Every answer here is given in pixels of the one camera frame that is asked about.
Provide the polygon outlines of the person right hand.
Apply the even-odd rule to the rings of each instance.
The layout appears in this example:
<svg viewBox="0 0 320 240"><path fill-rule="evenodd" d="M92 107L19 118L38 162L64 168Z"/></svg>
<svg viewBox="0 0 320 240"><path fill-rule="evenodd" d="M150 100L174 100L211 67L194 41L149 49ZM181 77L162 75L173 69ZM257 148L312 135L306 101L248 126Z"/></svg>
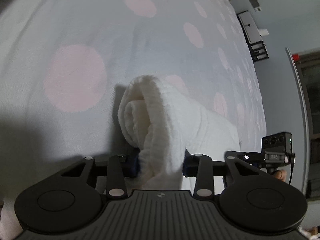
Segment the person right hand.
<svg viewBox="0 0 320 240"><path fill-rule="evenodd" d="M287 172L285 170L276 170L273 174L273 177L281 181L286 181Z"/></svg>

